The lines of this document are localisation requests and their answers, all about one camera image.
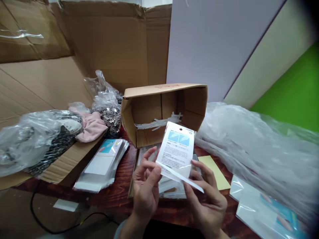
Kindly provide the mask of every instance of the wall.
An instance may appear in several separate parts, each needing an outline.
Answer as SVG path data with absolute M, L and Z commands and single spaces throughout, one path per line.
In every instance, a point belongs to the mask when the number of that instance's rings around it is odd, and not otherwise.
M 249 109 L 318 39 L 298 0 L 287 0 L 224 102 Z
M 319 42 L 313 44 L 250 109 L 319 132 Z
M 166 82 L 207 84 L 222 101 L 283 2 L 173 1 Z

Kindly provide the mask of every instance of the floor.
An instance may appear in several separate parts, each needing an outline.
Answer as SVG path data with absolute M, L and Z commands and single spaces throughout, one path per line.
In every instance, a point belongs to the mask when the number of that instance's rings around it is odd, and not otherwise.
M 70 233 L 47 234 L 34 220 L 30 211 L 32 194 L 16 189 L 0 191 L 0 238 L 103 238 L 114 237 L 117 225 L 103 215 L 93 215 L 83 225 Z M 111 215 L 110 212 L 90 208 L 86 212 L 69 212 L 53 205 L 57 198 L 37 194 L 34 198 L 34 211 L 39 220 L 52 231 L 62 231 L 79 223 L 92 212 L 101 211 L 115 221 L 122 222 L 125 215 Z

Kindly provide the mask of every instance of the right hand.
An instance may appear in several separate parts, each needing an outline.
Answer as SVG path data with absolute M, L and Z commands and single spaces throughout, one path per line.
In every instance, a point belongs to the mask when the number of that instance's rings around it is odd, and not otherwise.
M 185 194 L 190 203 L 193 218 L 206 239 L 224 237 L 224 232 L 220 229 L 225 211 L 227 200 L 217 189 L 214 173 L 202 162 L 192 160 L 192 164 L 199 167 L 201 175 L 192 170 L 192 180 L 200 186 L 207 196 L 207 203 L 200 203 L 192 187 L 184 182 Z

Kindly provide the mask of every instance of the left hand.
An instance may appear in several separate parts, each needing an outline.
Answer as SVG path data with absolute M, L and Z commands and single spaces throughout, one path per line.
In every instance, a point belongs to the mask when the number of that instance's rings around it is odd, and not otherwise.
M 159 203 L 159 184 L 161 167 L 148 158 L 155 153 L 156 146 L 143 156 L 140 166 L 133 173 L 134 208 L 133 215 L 145 225 L 154 215 Z

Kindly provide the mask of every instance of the green wall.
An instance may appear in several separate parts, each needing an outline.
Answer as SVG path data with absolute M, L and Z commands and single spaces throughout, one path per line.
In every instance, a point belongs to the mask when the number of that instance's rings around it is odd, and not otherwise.
M 250 110 L 319 132 L 319 42 L 313 44 Z

